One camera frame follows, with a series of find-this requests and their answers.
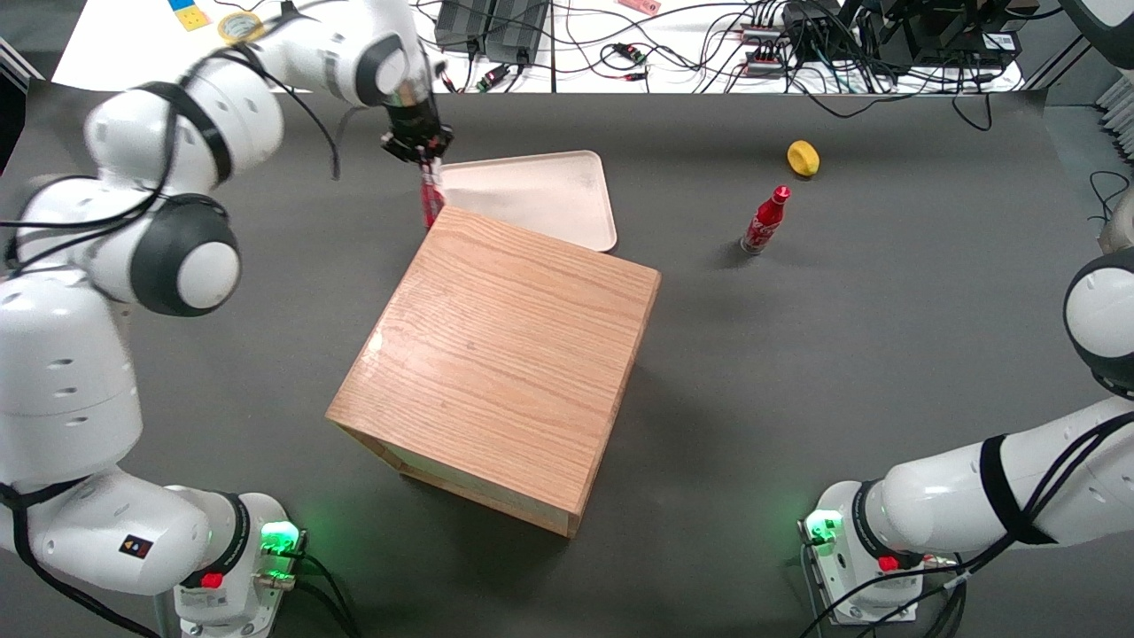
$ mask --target robot logo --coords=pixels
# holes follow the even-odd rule
[[[145,556],[150,553],[151,547],[153,547],[152,541],[127,535],[126,541],[122,542],[122,546],[119,547],[118,551],[122,554],[129,554],[135,559],[145,560]]]

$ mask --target white table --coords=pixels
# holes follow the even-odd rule
[[[196,3],[213,23],[236,10],[232,7],[218,5],[213,0],[197,0]],[[467,56],[459,52],[442,52],[429,44],[433,40],[431,18],[440,11],[440,0],[412,0],[409,3],[414,7],[418,33],[426,42],[425,49],[430,58],[434,61],[447,60],[449,77],[460,86],[469,70]],[[593,71],[572,71],[596,62],[608,43],[649,43],[651,39],[691,60],[700,60],[705,32],[710,26],[716,23],[714,31],[725,31],[733,23],[733,17],[747,7],[743,2],[721,2],[720,6],[689,8],[703,3],[699,0],[662,0],[661,3],[662,11],[657,17],[642,24],[641,27],[634,27],[633,23],[646,16],[618,5],[615,0],[555,0],[543,25],[543,29],[548,33],[540,42],[535,63],[524,70],[511,91],[644,93],[648,91],[646,82],[602,77]],[[775,24],[781,25],[780,9],[785,3],[785,0],[771,0],[762,14],[756,9],[756,15],[769,16]],[[252,5],[252,0],[245,3],[248,7]],[[299,1],[297,5],[303,10],[304,2]],[[354,9],[349,2],[324,2],[306,9],[305,12],[313,17],[336,20],[336,25],[349,35],[350,25],[359,24],[359,20],[350,19]],[[274,17],[279,14],[279,3],[268,0],[255,12],[265,19]],[[734,16],[720,19],[726,14]],[[625,27],[629,28],[616,33]],[[556,42],[550,37],[552,29]],[[573,42],[585,44],[576,46]],[[741,78],[731,83],[727,73],[744,60],[744,51],[752,50],[752,46],[738,46],[738,36],[729,33],[713,35],[710,42],[709,51],[716,50],[716,53],[700,71],[680,68],[663,59],[660,52],[652,53],[649,58],[649,91],[692,93],[705,90],[720,93],[733,84],[729,88],[733,93],[802,93],[804,88],[811,93],[868,92],[865,80],[858,74],[840,73],[839,79],[836,79],[828,68],[811,62],[798,74],[794,74],[790,83],[782,76],[767,79]],[[52,80],[79,88],[120,91],[151,79],[176,77],[193,60],[221,45],[223,42],[212,25],[186,32],[163,0],[87,0]],[[552,46],[557,69],[553,87],[550,68]],[[611,61],[628,65],[623,58],[612,58]],[[496,66],[498,66],[496,62],[484,58],[477,59],[473,63],[469,87]],[[713,79],[717,69],[722,68],[725,73]],[[611,76],[629,73],[618,71],[603,65],[599,65],[596,70]],[[934,78],[941,78],[943,84],[939,84],[936,79],[902,77],[897,86],[890,87],[889,80],[880,80],[875,88],[895,93],[955,88],[958,74],[956,69],[919,70]],[[1019,67],[1014,63],[1001,77],[984,83],[981,90],[1010,91],[1022,83]],[[972,83],[966,85],[966,91],[975,88]],[[446,87],[438,80],[435,90],[445,92]],[[503,86],[494,91],[501,92]]]

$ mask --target green indicator light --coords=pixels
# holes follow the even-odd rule
[[[833,510],[815,510],[807,517],[805,526],[811,531],[811,539],[816,545],[824,545],[835,541],[843,527],[843,514]]]
[[[293,552],[299,543],[299,528],[290,521],[264,524],[260,528],[260,547],[272,553]]]

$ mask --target wooden box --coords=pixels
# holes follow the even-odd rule
[[[573,537],[660,280],[446,207],[327,418],[406,476]]]

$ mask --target yellow sticky note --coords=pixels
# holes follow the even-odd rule
[[[177,19],[180,20],[181,26],[185,31],[193,31],[194,28],[201,28],[209,24],[209,16],[197,8],[196,5],[189,5],[184,9],[178,9],[174,11]]]

